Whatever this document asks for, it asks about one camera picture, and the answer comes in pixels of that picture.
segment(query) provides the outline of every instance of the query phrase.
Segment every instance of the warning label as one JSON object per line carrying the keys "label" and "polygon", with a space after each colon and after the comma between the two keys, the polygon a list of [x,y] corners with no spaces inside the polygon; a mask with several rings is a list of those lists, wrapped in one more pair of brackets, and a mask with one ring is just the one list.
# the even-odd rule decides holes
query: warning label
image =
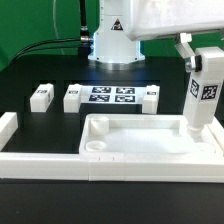
{"label": "warning label", "polygon": [[121,22],[119,19],[116,20],[116,22],[114,23],[113,27],[111,28],[111,30],[118,30],[118,31],[122,31],[123,27],[121,25]]}

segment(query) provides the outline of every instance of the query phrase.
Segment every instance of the white platform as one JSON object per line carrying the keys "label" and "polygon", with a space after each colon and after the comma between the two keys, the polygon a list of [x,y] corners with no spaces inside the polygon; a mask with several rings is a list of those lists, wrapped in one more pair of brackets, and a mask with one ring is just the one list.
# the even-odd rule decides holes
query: white platform
{"label": "white platform", "polygon": [[223,136],[216,119],[193,139],[183,116],[92,114],[80,154],[1,152],[0,178],[224,182]]}
{"label": "white platform", "polygon": [[[70,85],[64,97],[64,112],[78,113],[81,103],[143,104],[143,113],[155,114],[159,100],[159,92],[155,88],[159,89],[153,85],[147,87]],[[152,90],[156,95],[147,97],[148,92]]]}

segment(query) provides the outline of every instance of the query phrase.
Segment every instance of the green background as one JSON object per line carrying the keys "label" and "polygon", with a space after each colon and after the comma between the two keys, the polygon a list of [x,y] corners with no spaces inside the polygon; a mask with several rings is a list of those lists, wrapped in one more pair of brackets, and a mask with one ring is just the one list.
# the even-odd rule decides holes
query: green background
{"label": "green background", "polygon": [[[99,25],[99,0],[86,0],[86,5],[88,27],[92,34]],[[57,27],[60,38],[79,36],[78,0],[57,0]],[[53,26],[53,0],[0,1],[0,70],[7,66],[20,49],[48,39],[56,39]],[[223,43],[220,34],[215,33],[193,36],[191,46],[223,47]],[[145,41],[142,44],[142,51],[146,56],[178,56],[173,39]],[[44,53],[61,54],[61,51],[48,50]],[[76,53],[76,50],[65,50],[65,54]]]}

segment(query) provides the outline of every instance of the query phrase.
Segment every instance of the black surface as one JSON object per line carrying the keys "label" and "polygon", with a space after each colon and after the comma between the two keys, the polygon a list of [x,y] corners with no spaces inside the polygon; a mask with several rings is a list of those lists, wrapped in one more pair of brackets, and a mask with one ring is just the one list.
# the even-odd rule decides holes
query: black surface
{"label": "black surface", "polygon": [[[90,113],[141,113],[141,105],[82,104],[80,113],[64,114],[63,98],[70,84],[97,86],[161,86],[159,113],[182,114],[187,80],[178,58],[148,58],[131,71],[88,66],[76,56],[25,56],[0,74],[0,112],[18,112],[19,129],[4,152],[78,153],[82,126]],[[29,99],[40,84],[54,85],[47,113],[31,113]]]}
{"label": "black surface", "polygon": [[[145,68],[109,72],[89,68],[86,60],[76,57],[23,57],[0,73],[0,112],[19,114],[19,129],[6,151],[77,153],[87,114],[141,111],[140,105],[86,104],[79,114],[65,115],[62,100],[69,84],[159,84],[159,113],[181,114],[188,78],[183,62],[174,58],[147,59]],[[40,83],[47,82],[54,84],[54,102],[46,114],[31,114],[29,98]],[[221,122],[223,95],[222,90],[216,114]],[[0,224],[224,222],[223,184],[1,179],[0,199]]]}

